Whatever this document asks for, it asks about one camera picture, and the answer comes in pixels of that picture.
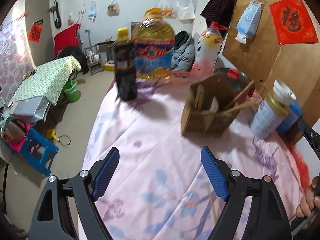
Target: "chinese character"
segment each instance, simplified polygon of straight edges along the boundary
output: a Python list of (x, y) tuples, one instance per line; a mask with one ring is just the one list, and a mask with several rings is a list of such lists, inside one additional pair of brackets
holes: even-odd
[(283, 10), (283, 14), (282, 25), (287, 25), (289, 32), (297, 32), (301, 29), (301, 24), (298, 21), (300, 18), (298, 11), (291, 13), (291, 8), (286, 6), (286, 10)]

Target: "tiled floor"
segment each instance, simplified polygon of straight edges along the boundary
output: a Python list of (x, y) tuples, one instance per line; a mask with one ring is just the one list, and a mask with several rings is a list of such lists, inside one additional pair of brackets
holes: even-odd
[[(78, 75), (81, 98), (67, 105), (61, 122), (56, 126), (57, 135), (70, 136), (71, 145), (63, 148), (57, 144), (60, 149), (51, 165), (52, 175), (64, 179), (81, 171), (96, 115), (113, 77), (113, 72), (109, 71), (93, 76)], [(55, 111), (52, 115), (59, 115), (58, 110)], [(12, 155), (7, 175), (6, 207), (9, 218), (17, 228), (29, 231), (36, 202), (46, 181), (47, 177), (29, 166), (24, 159)], [(77, 212), (73, 198), (70, 209), (77, 229)]]

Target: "bed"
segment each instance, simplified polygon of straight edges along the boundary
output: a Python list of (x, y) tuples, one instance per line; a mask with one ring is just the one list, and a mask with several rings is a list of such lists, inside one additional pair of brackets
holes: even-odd
[[(294, 158), (276, 133), (267, 140), (253, 136), (250, 109), (241, 111), (221, 138), (181, 136), (189, 85), (182, 78), (138, 81), (138, 97), (129, 103), (115, 101), (114, 86), (101, 104), (83, 169), (90, 169), (112, 147), (119, 149), (119, 165), (96, 202), (113, 239), (207, 240), (224, 202), (201, 165), (204, 146), (247, 177), (271, 176), (289, 219), (295, 214), (302, 189)], [(250, 201), (246, 199), (234, 239), (241, 239)], [(79, 237), (86, 239), (80, 220)]]

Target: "green tablecloth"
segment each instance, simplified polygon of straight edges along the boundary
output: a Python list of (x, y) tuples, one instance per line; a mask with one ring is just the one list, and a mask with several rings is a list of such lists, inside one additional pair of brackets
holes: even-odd
[(62, 88), (74, 69), (81, 70), (81, 65), (73, 56), (53, 60), (37, 67), (36, 73), (22, 82), (12, 101), (46, 97), (56, 105)]

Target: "human hand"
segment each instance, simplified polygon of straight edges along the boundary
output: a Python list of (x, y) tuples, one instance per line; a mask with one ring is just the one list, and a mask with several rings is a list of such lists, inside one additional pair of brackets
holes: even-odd
[[(311, 185), (307, 187), (306, 193), (301, 198), (300, 204), (297, 206), (296, 216), (303, 218), (310, 216), (314, 207), (320, 209), (320, 197), (314, 195), (313, 190), (316, 188), (319, 176), (313, 178)], [(303, 229), (310, 227), (314, 218)]]

